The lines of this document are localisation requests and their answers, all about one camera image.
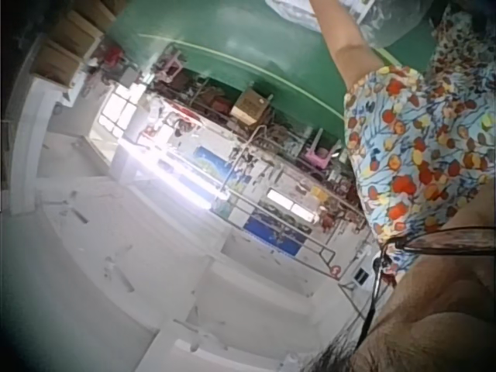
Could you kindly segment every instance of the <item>red object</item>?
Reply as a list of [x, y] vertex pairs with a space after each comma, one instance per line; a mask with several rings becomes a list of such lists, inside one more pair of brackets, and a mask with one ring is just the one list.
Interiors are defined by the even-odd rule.
[[114, 67], [124, 55], [124, 52], [121, 48], [117, 46], [111, 46], [105, 53], [103, 61], [107, 67]]
[[396, 288], [396, 277], [393, 274], [382, 273], [382, 281], [386, 285], [391, 285], [393, 288]]
[[193, 111], [191, 110], [188, 110], [187, 108], [183, 107], [183, 106], [180, 106], [174, 102], [169, 102], [169, 104], [176, 110], [182, 112], [183, 114], [185, 114], [187, 117], [189, 118], [192, 118], [194, 120], [196, 120], [197, 122], [202, 122], [200, 120], [200, 117], [198, 115], [196, 115]]

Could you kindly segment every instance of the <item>orange floral pattern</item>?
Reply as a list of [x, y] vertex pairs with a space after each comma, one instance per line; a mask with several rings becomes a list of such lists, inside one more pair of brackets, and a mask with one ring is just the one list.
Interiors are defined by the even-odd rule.
[[[383, 67], [345, 97], [357, 190], [380, 242], [436, 231], [494, 177], [496, 37], [478, 39], [450, 9], [436, 36], [425, 75]], [[389, 253], [402, 270], [413, 261]]]

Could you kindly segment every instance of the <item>hair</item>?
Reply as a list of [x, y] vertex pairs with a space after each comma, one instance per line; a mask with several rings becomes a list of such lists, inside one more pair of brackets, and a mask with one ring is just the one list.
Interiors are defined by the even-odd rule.
[[[337, 336], [301, 372], [378, 372], [379, 370], [465, 372], [488, 370], [487, 360], [457, 360], [434, 353], [423, 347], [397, 346], [393, 340], [382, 339], [374, 351], [360, 351], [355, 355], [355, 345], [348, 340], [349, 333]], [[355, 362], [359, 360], [360, 369]]]
[[353, 347], [346, 345], [344, 337], [337, 337], [302, 372], [353, 372]]

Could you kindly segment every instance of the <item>person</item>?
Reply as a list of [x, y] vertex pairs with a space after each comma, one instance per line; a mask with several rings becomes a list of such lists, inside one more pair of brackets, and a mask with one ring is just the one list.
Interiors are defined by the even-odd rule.
[[[338, 0], [311, 4], [348, 89], [347, 148], [378, 242], [494, 228], [492, 20], [474, 32], [469, 13], [447, 6], [420, 74], [384, 66]], [[494, 370], [494, 258], [387, 254], [407, 271], [363, 342], [338, 338], [307, 370]]]

